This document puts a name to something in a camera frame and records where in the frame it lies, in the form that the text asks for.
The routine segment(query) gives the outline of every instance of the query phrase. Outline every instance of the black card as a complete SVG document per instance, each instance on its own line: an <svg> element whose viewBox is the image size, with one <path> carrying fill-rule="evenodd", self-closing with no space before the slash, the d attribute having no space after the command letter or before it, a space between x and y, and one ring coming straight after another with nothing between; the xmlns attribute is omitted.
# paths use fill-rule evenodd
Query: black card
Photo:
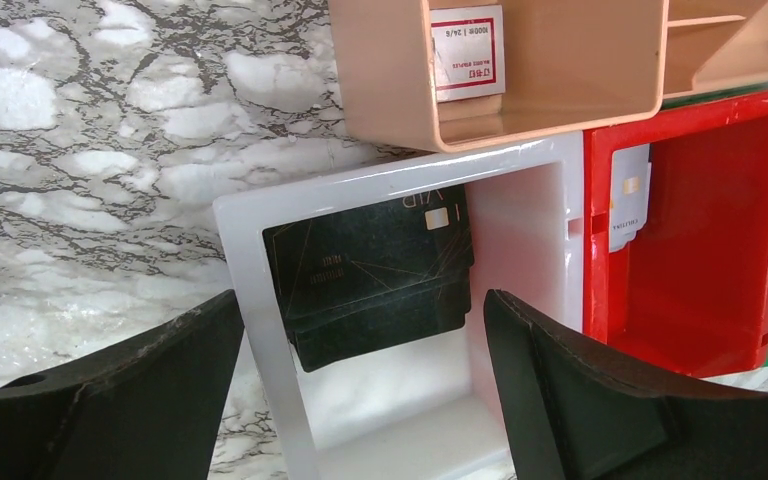
<svg viewBox="0 0 768 480"><path fill-rule="evenodd" d="M288 330L437 288L468 275L472 239L463 186L355 208L263 233Z"/></svg>
<svg viewBox="0 0 768 480"><path fill-rule="evenodd" d="M320 328L290 335L306 372L464 326L469 279L360 310Z"/></svg>

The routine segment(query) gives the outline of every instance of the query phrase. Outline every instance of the red plastic bin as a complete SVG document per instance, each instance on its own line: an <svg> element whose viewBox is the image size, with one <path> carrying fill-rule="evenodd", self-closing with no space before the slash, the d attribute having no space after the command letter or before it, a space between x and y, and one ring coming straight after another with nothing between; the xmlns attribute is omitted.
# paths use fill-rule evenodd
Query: red plastic bin
<svg viewBox="0 0 768 480"><path fill-rule="evenodd" d="M651 144L649 215L608 251L611 164ZM585 132L584 333L672 371L760 367L768 348L768 91Z"/></svg>

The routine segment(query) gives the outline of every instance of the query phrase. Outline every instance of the white marble countertop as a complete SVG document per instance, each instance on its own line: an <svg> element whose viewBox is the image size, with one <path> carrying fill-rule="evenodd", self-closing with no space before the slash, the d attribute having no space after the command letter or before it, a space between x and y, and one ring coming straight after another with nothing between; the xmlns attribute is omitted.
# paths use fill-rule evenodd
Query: white marble countertop
<svg viewBox="0 0 768 480"><path fill-rule="evenodd" d="M216 197L405 153L346 136L328 22L326 0L0 0L0 385L230 288ZM211 478L283 469L235 379Z"/></svg>

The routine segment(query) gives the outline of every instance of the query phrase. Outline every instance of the white plastic frame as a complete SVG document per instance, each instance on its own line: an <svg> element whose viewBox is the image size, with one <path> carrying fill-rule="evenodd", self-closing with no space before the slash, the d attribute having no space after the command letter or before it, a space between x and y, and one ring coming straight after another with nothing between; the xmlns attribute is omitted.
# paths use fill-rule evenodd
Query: white plastic frame
<svg viewBox="0 0 768 480"><path fill-rule="evenodd" d="M290 479L460 478L504 459L484 296L505 289L581 330L582 145L578 132L435 154L215 202L249 338L243 348L251 347ZM467 327L312 373L297 368L263 231L464 183L475 250Z"/></svg>

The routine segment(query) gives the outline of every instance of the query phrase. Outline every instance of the beige plastic organizer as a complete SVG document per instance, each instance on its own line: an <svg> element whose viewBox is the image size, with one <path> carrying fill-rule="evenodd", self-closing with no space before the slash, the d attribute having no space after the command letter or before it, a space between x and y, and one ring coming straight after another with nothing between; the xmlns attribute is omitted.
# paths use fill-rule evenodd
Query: beige plastic organizer
<svg viewBox="0 0 768 480"><path fill-rule="evenodd" d="M768 0L671 0L664 96L768 81Z"/></svg>
<svg viewBox="0 0 768 480"><path fill-rule="evenodd" d="M507 91L437 104L431 9L501 4ZM329 0L349 134L456 152L651 117L667 0Z"/></svg>

